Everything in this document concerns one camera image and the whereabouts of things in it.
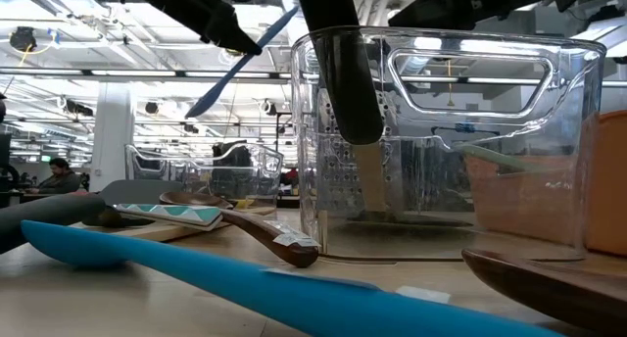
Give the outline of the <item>white building column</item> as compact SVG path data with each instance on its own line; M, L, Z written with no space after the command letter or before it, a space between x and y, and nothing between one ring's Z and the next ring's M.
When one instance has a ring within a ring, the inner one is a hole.
M90 166L92 192L125 179L125 146L133 143L135 110L128 83L99 83Z

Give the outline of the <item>orange plastic bin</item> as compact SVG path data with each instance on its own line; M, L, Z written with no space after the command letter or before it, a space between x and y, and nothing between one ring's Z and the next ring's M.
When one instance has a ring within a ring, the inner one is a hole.
M601 115L580 211L571 156L518 156L533 170L464 158L478 224L507 234L573 244L586 225L586 247L627 257L627 111Z

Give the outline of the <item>person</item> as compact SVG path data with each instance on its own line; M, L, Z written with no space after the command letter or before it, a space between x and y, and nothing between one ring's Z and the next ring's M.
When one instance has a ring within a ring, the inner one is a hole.
M55 158L49 162L52 175L43 180L35 188L27 188L26 193L30 194L67 194L79 189L80 177L71 170L69 163L62 158Z

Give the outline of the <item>wide clear plastic bin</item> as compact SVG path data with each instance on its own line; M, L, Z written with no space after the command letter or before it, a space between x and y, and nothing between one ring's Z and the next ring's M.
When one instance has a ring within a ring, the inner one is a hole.
M214 195L236 204L254 199L253 207L273 207L280 187L283 155L265 146L238 140L218 142L199 154L171 155L125 147L126 177L177 181L183 191Z

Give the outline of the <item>black ceiling spotlight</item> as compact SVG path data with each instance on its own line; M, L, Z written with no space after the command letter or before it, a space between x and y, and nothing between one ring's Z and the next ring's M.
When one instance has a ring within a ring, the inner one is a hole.
M31 52L37 47L36 38L34 37L34 28L31 26L18 26L11 33L9 44L12 48L21 52Z

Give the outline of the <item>small blue silicone spoon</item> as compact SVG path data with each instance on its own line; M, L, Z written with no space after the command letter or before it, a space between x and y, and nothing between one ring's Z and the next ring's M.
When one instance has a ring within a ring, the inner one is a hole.
M350 280L280 271L149 240L24 220L26 241L68 265L133 262L314 337L561 337L551 330Z

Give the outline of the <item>steel box grater black top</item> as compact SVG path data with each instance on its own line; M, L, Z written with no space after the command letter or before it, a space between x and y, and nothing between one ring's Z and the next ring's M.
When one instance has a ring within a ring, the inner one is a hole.
M468 187L463 157L442 145L421 126L403 114L406 103L392 92L379 93L382 136L379 139L379 169L386 211L396 217L432 212L470 212L464 197ZM309 203L335 217L358 220L366 211L360 169L363 162L354 146L339 133L327 91L303 111L303 194Z

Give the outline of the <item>grey square turner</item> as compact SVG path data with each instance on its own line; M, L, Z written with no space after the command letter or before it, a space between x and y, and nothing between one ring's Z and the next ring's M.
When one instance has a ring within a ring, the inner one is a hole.
M51 224L123 228L150 224L149 219L124 218L114 208L117 204L156 205L166 192L178 192L177 181L138 179L116 180L98 193L54 195L0 209L0 255L26 242L21 222L33 220Z

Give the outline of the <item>narrow wooden slotted spatula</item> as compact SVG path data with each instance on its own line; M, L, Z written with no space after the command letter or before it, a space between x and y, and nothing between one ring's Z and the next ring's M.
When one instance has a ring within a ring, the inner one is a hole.
M175 224L167 224L165 222L156 222L145 226L126 227L126 228L107 228L101 226L87 226L83 223L74 224L73 227L82 228L91 231L114 233L122 236L136 237L157 242L168 242L178 240L205 232L204 229L195 229L189 226L180 226Z

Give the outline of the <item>black round turner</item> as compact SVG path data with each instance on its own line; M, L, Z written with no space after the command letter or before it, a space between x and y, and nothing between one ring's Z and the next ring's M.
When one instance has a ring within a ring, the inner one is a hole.
M299 0L311 32L359 25L353 0ZM314 38L313 48L339 132L352 144L365 196L365 213L358 219L436 227L470 227L459 218L399 212L386 205L380 138L384 123L366 51L357 33Z

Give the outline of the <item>tall clear plastic bin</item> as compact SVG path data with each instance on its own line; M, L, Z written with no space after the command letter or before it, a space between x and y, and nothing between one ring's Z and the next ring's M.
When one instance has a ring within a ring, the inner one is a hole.
M573 244L553 243L492 231L470 212L432 212L459 218L470 227L436 227L335 217L303 194L303 111L326 90L312 40L357 33L366 51L376 95L392 92L403 114L443 146L469 143L509 156L573 158L575 203L585 209L584 186L591 169L598 125L604 49L581 40L388 27L332 27L312 32L294 46L293 114L298 137L300 210L303 230L321 252L349 261L454 261L464 249L540 261L574 261L585 251L584 217Z

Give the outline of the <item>large blue silicone spoon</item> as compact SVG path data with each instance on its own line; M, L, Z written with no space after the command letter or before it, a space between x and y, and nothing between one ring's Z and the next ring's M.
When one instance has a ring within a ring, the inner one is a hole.
M299 7L295 6L286 12L280 19L273 23L261 36L257 44L261 49L265 46L291 21L298 13ZM252 59L253 54L244 55L205 95L185 115L187 119L196 118L207 111L219 98L224 87L241 71Z

